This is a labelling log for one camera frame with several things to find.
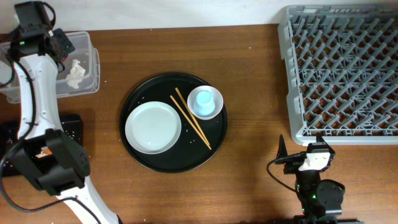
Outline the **white tissue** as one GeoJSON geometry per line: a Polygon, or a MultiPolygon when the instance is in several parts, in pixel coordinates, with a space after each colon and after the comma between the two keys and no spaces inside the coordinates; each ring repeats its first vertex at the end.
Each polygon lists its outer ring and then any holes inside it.
{"type": "Polygon", "coordinates": [[[67,84],[76,90],[79,89],[79,84],[83,81],[85,72],[86,70],[80,66],[80,61],[73,59],[70,73],[66,76],[67,84]]]}

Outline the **white bowl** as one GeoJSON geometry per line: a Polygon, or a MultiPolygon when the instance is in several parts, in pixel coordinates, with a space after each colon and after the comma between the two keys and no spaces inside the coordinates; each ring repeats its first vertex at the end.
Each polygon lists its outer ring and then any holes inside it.
{"type": "Polygon", "coordinates": [[[190,92],[190,94],[188,95],[188,98],[187,98],[187,105],[188,105],[189,110],[193,113],[193,115],[196,118],[201,119],[201,120],[210,120],[210,119],[213,119],[215,116],[217,116],[221,112],[224,102],[223,102],[223,97],[222,97],[221,93],[216,88],[209,86],[209,85],[202,85],[202,86],[196,87],[195,89],[193,89],[190,92]],[[209,114],[208,116],[205,116],[205,117],[201,117],[201,116],[197,115],[194,112],[194,108],[193,108],[196,95],[200,91],[203,91],[203,90],[211,92],[213,95],[214,101],[215,101],[215,110],[211,114],[209,114]]]}

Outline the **orange carrot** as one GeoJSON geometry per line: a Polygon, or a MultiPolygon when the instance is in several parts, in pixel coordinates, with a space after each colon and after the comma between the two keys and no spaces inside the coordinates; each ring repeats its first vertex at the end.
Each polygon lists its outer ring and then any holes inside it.
{"type": "Polygon", "coordinates": [[[39,155],[40,156],[49,156],[49,155],[52,155],[52,152],[50,149],[42,149],[41,153],[39,155]]]}

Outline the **wooden chopstick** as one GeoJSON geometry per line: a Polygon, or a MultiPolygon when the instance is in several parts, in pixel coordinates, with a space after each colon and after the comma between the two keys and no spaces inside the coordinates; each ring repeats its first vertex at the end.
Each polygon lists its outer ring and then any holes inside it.
{"type": "Polygon", "coordinates": [[[192,123],[197,127],[197,129],[199,130],[199,132],[202,134],[202,136],[205,138],[206,142],[209,143],[209,141],[207,140],[203,130],[201,129],[200,125],[198,124],[196,118],[194,117],[193,113],[189,110],[187,102],[184,100],[182,94],[180,93],[178,88],[175,88],[175,91],[177,92],[178,96],[180,97],[182,103],[184,104],[184,106],[186,107],[187,112],[189,113],[189,115],[191,116],[191,121],[192,123]]]}
{"type": "Polygon", "coordinates": [[[175,100],[175,98],[170,95],[171,100],[174,102],[174,104],[177,106],[177,108],[180,110],[181,114],[183,115],[183,117],[188,121],[188,123],[190,124],[190,126],[194,129],[194,131],[198,134],[198,136],[200,137],[200,139],[205,143],[205,145],[207,146],[207,148],[209,150],[212,150],[212,148],[210,147],[210,144],[206,142],[205,138],[202,136],[202,134],[199,132],[199,130],[197,129],[197,127],[192,123],[192,121],[188,118],[188,116],[185,114],[185,112],[183,111],[183,109],[180,107],[180,105],[177,103],[177,101],[175,100]]]}

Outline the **white plate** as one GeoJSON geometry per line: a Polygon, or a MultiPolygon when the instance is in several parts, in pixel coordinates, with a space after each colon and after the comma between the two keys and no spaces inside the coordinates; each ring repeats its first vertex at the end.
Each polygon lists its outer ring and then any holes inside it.
{"type": "Polygon", "coordinates": [[[129,114],[124,125],[127,142],[144,154],[160,154],[179,139],[182,122],[170,105],[150,101],[139,105],[129,114]]]}

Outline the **light blue plastic cup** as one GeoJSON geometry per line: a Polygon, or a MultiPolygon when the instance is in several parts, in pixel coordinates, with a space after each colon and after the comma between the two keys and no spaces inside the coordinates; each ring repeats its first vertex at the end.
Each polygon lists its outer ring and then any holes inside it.
{"type": "Polygon", "coordinates": [[[211,92],[203,90],[200,91],[195,97],[194,112],[205,117],[215,110],[215,101],[211,92]]]}

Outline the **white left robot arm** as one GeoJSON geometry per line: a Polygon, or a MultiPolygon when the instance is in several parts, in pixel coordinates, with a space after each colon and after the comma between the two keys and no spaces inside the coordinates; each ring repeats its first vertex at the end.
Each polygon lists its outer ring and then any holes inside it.
{"type": "Polygon", "coordinates": [[[58,64],[74,51],[63,30],[19,26],[9,56],[21,94],[18,141],[1,160],[10,162],[37,190],[66,203],[82,223],[120,223],[90,179],[85,149],[64,131],[58,113],[58,64]]]}

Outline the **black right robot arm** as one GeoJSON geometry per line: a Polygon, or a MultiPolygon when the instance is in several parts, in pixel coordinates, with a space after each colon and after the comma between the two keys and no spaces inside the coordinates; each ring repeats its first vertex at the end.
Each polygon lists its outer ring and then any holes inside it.
{"type": "Polygon", "coordinates": [[[320,174],[326,171],[335,151],[318,134],[314,143],[307,146],[306,151],[289,155],[283,136],[279,137],[279,148],[272,164],[284,165],[284,174],[295,175],[294,187],[280,181],[275,176],[272,178],[285,188],[293,191],[302,206],[302,215],[293,217],[293,223],[359,223],[359,220],[339,220],[343,213],[342,203],[345,186],[335,180],[321,179],[320,174]]]}

